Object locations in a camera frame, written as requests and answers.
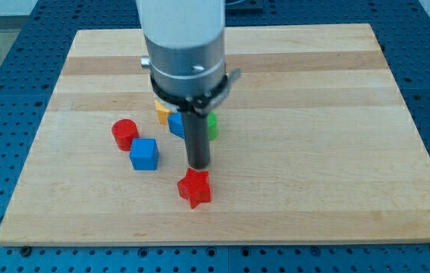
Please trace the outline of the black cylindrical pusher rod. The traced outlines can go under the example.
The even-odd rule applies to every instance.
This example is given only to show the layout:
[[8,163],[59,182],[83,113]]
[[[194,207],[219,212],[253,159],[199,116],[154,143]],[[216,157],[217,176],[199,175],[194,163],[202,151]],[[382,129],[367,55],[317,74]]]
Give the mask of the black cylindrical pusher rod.
[[181,118],[188,165],[194,169],[207,168],[210,163],[208,117],[182,112]]

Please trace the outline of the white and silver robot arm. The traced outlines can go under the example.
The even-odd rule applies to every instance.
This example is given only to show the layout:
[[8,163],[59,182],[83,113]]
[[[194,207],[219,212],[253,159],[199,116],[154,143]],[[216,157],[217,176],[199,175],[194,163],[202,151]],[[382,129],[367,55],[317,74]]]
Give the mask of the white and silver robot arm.
[[221,0],[136,0],[152,88],[182,117],[191,168],[210,163],[208,114],[229,90]]

